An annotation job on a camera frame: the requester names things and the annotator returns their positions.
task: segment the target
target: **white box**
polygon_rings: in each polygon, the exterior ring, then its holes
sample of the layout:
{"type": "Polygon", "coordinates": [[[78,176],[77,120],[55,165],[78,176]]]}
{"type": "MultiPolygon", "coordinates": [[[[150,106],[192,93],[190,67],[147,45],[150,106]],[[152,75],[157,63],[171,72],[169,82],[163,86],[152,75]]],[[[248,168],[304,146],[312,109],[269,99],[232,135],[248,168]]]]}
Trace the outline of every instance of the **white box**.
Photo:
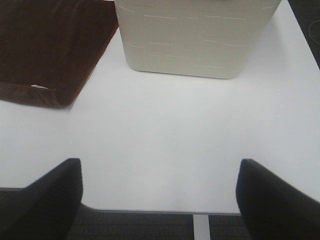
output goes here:
{"type": "Polygon", "coordinates": [[[131,68],[230,79],[240,73],[280,1],[114,2],[131,68]]]}

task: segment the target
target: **white container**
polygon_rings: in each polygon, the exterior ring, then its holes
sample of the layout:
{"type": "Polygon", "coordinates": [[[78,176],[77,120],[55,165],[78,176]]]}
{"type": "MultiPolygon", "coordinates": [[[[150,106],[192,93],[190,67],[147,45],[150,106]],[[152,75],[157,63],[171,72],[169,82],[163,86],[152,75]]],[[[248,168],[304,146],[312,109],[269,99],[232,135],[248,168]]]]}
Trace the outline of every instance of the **white container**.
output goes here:
{"type": "Polygon", "coordinates": [[[114,2],[131,68],[229,79],[240,73],[280,1],[114,2]]]}

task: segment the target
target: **brown cloth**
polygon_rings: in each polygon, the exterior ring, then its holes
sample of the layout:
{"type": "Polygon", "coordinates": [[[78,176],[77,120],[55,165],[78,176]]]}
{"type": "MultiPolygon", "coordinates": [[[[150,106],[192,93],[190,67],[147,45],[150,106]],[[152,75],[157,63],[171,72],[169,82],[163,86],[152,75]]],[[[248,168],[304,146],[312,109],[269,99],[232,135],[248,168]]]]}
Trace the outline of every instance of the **brown cloth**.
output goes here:
{"type": "Polygon", "coordinates": [[[72,104],[117,28],[113,1],[0,0],[0,100],[72,104]]]}

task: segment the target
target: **white table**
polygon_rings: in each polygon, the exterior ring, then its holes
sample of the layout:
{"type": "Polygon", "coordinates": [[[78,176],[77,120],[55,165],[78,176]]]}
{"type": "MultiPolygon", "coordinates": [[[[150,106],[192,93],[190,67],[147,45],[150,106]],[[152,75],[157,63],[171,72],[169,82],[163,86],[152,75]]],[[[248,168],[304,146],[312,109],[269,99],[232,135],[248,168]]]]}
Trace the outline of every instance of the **white table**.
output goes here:
{"type": "Polygon", "coordinates": [[[239,213],[243,158],[320,201],[320,71],[288,2],[234,79],[132,70],[117,31],[72,107],[0,101],[0,187],[71,157],[96,209],[239,213]]]}

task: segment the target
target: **gray carpet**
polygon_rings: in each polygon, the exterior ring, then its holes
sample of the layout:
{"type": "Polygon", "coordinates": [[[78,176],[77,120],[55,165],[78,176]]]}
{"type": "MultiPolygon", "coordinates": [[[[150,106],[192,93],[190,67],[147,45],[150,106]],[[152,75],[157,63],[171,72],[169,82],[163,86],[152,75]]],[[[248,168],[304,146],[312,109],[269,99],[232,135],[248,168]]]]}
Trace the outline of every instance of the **gray carpet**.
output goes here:
{"type": "MultiPolygon", "coordinates": [[[[0,201],[16,191],[0,191],[0,201]]],[[[241,216],[209,216],[214,240],[250,240],[241,216]]],[[[193,240],[191,214],[101,212],[81,205],[67,240],[193,240]]]]}

